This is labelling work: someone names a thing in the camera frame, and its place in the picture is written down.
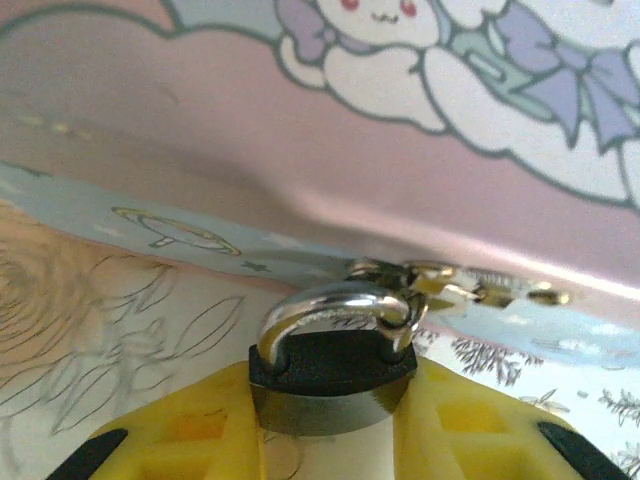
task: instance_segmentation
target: pastel illustration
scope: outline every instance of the pastel illustration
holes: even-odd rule
[[[162,248],[177,242],[225,255],[241,254],[239,249],[224,238],[195,225],[133,208],[114,207],[112,210],[130,222],[160,235],[158,240],[149,244],[151,248]]]
[[[96,3],[74,5],[77,12],[87,13],[87,5]],[[225,0],[99,3],[109,9],[52,20],[58,30],[50,30],[62,37],[72,31],[70,24],[82,29],[77,31],[123,32],[137,19],[140,42],[153,45],[149,51],[157,50],[157,58],[167,62],[166,71],[154,74],[157,85],[133,66],[118,72],[118,80],[130,85],[135,98],[129,109],[113,113],[114,128],[146,137],[191,135],[175,139],[189,145],[208,135],[210,122],[220,120],[213,113],[219,104],[204,80],[221,72],[199,52],[220,39],[216,32],[239,34],[269,47],[273,61],[294,84],[325,92],[358,115],[406,123],[425,135],[454,135],[487,158],[511,158],[575,195],[640,208],[640,9],[628,2],[272,0],[255,8]],[[69,2],[0,7],[0,21],[54,4]],[[107,14],[108,20],[95,18]],[[73,12],[65,16],[73,17]],[[29,38],[41,32],[17,23],[8,28],[24,29]],[[158,41],[150,40],[142,25]],[[4,37],[0,48],[4,43],[11,51],[18,41],[16,35]],[[85,95],[103,99],[102,110],[118,104],[120,93],[109,90],[113,73],[105,71],[110,65],[107,52],[101,51],[105,47],[87,39],[81,49],[77,42],[63,42],[60,48],[74,64],[86,64],[93,72],[88,83],[94,93]],[[45,65],[52,52],[38,55],[34,63]],[[194,64],[190,78],[199,81],[192,85],[171,69],[177,58]],[[254,67],[256,75],[264,69]],[[14,69],[6,70],[3,84],[27,90],[34,85],[18,78]],[[60,99],[65,88],[74,95],[78,88],[89,88],[67,76],[62,82],[49,70],[37,73],[29,78],[50,79],[48,91],[56,90]],[[187,83],[189,89],[179,91]],[[48,107],[62,109],[57,101],[49,98],[53,104]],[[198,114],[199,125],[181,125],[176,105],[212,113]],[[429,152],[424,157],[428,162]]]

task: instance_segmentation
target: black padlock body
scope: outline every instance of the black padlock body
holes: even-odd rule
[[[398,363],[381,355],[383,342],[375,330],[338,330],[285,338],[287,369],[273,375],[258,354],[249,349],[249,381],[273,392],[299,396],[339,397],[367,392],[410,378],[418,367],[413,346]]]

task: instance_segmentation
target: metal shackle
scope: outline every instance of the metal shackle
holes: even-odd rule
[[[388,340],[382,351],[385,359],[398,361],[426,311],[426,296],[403,295],[368,281],[349,280],[311,288],[287,297],[266,315],[258,354],[270,372],[282,373],[287,368],[283,341],[296,329],[328,318],[366,316],[376,319],[378,330]]]

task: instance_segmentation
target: padlock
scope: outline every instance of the padlock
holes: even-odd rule
[[[325,436],[374,425],[393,414],[417,368],[411,343],[427,297],[368,281],[293,295],[267,315],[249,350],[249,381],[262,428]],[[375,330],[292,335],[327,319],[365,316]]]

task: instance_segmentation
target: white cartoon character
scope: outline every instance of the white cartoon character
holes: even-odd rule
[[[640,207],[640,8],[520,0],[487,15],[487,0],[441,3],[462,29],[423,68],[452,129],[564,188]]]
[[[287,72],[377,118],[429,132],[446,124],[424,88],[422,52],[447,35],[429,0],[276,0]]]

